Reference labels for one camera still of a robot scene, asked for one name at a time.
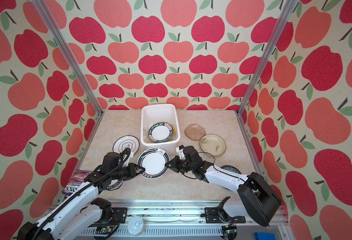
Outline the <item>white plate green red rim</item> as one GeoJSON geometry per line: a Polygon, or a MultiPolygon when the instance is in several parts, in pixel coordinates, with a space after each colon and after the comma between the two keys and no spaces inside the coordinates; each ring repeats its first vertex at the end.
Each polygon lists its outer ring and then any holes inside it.
{"type": "Polygon", "coordinates": [[[160,148],[151,148],[145,150],[138,159],[138,165],[145,168],[141,173],[144,178],[156,179],[163,176],[167,169],[165,165],[170,161],[166,151],[160,148]]]}

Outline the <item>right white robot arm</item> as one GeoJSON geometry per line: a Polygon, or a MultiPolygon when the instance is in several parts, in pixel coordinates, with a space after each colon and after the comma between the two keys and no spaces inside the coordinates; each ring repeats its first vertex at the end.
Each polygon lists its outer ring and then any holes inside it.
{"type": "Polygon", "coordinates": [[[175,173],[192,172],[199,181],[221,186],[239,195],[237,199],[224,198],[215,211],[224,223],[233,222],[236,217],[249,216],[256,223],[268,227],[282,204],[281,198],[265,181],[264,177],[252,172],[237,174],[205,161],[193,146],[179,146],[178,153],[165,164],[175,173]]]}

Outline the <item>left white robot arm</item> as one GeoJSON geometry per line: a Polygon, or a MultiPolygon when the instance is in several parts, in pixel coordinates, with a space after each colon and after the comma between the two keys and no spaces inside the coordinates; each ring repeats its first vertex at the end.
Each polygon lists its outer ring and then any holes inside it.
{"type": "Polygon", "coordinates": [[[127,161],[132,157],[130,149],[122,153],[110,152],[103,163],[90,173],[73,194],[36,223],[23,225],[19,240],[73,240],[88,227],[114,227],[119,220],[111,202],[99,197],[113,180],[128,181],[146,169],[127,161]]]}

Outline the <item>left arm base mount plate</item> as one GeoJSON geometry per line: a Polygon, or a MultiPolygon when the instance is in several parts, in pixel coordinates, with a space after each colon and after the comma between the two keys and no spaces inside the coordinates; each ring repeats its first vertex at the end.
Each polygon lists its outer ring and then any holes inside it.
{"type": "Polygon", "coordinates": [[[111,208],[103,210],[102,217],[95,224],[124,224],[127,218],[127,208],[111,208]]]}

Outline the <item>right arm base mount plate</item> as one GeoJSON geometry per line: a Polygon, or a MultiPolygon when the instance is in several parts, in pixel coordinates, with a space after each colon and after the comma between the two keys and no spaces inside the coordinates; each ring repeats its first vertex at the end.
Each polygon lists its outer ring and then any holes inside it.
{"type": "Polygon", "coordinates": [[[205,218],[207,224],[244,224],[246,219],[243,216],[231,217],[222,208],[205,208],[200,215],[205,218]]]}

